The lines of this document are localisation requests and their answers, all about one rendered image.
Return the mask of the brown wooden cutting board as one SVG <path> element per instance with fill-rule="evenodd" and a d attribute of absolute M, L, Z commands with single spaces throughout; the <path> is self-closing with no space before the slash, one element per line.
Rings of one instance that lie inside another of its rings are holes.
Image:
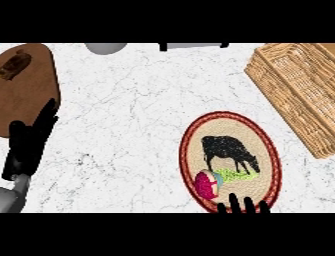
<path fill-rule="evenodd" d="M 42 43 L 27 43 L 0 54 L 0 137 L 10 124 L 32 126 L 51 99 L 61 105 L 61 91 L 53 51 Z"/>

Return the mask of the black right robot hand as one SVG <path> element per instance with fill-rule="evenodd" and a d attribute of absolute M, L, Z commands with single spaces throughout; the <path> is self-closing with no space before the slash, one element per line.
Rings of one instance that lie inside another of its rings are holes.
<path fill-rule="evenodd" d="M 236 193 L 230 194 L 230 204 L 231 204 L 230 211 L 227 210 L 227 206 L 224 203 L 218 204 L 218 213 L 221 213 L 221 214 L 227 214 L 228 212 L 231 212 L 233 214 L 242 214 L 244 212 L 247 214 L 256 214 L 256 213 L 270 214 L 271 213 L 271 209 L 270 209 L 270 205 L 268 205 L 267 201 L 262 200 L 259 202 L 259 206 L 256 207 L 250 197 L 244 198 L 246 210 L 243 211 Z"/>

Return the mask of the grey rounded object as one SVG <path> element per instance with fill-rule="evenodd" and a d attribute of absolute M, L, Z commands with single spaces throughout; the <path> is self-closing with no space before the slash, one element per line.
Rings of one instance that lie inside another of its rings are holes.
<path fill-rule="evenodd" d="M 86 43 L 89 51 L 98 55 L 110 55 L 117 53 L 125 47 L 126 43 Z"/>

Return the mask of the tan wicker basket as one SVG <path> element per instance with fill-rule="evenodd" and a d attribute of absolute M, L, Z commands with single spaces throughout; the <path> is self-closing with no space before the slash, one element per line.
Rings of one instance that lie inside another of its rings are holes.
<path fill-rule="evenodd" d="M 335 155 L 335 43 L 270 43 L 246 73 L 312 155 Z"/>

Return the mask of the oval woven cow placemat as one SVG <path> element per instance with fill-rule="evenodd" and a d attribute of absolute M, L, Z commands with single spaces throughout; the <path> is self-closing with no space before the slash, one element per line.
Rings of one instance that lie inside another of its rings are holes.
<path fill-rule="evenodd" d="M 190 193 L 209 212 L 218 211 L 219 203 L 231 210 L 231 193 L 239 197 L 243 211 L 246 197 L 256 207 L 262 200 L 274 206 L 283 184 L 278 152 L 267 132 L 243 115 L 216 111 L 197 118 L 181 142 L 179 167 Z M 212 200 L 196 190 L 202 170 L 219 173 L 224 178 L 219 197 Z"/>

